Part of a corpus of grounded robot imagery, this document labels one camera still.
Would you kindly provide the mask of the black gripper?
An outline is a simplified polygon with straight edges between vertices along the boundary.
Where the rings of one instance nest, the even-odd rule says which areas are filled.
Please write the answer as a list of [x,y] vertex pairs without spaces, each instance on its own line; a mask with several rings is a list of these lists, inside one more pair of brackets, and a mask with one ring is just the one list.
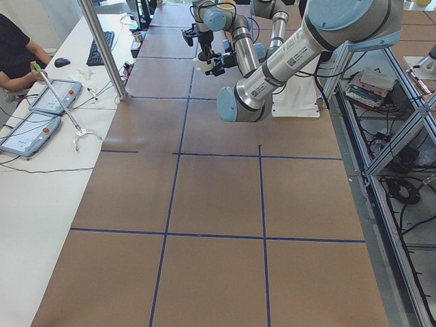
[[198,54],[200,61],[206,62],[217,57],[217,54],[212,49],[213,32],[204,24],[196,22],[196,35],[201,47],[201,52]]
[[205,72],[207,76],[220,76],[225,73],[225,69],[236,66],[236,58],[233,51],[226,53],[214,53],[206,60],[206,67],[212,68]]

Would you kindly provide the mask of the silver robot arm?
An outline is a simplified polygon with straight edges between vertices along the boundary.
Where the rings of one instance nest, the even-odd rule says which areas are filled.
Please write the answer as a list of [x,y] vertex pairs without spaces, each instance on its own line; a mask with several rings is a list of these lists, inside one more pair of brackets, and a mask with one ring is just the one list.
[[263,63],[248,36],[237,33],[236,62],[243,78],[217,96],[219,116],[226,122],[254,123],[271,112],[273,93],[323,51],[347,42],[353,52],[395,45],[401,35],[402,1],[310,1],[301,27]]
[[207,76],[220,76],[237,67],[242,76],[252,74],[285,41],[289,20],[283,1],[252,1],[251,15],[272,21],[270,44],[265,48],[253,40],[249,18],[237,12],[233,1],[193,1],[189,8],[194,19],[190,29],[182,31],[188,46],[198,40],[201,51],[193,60],[196,70]]

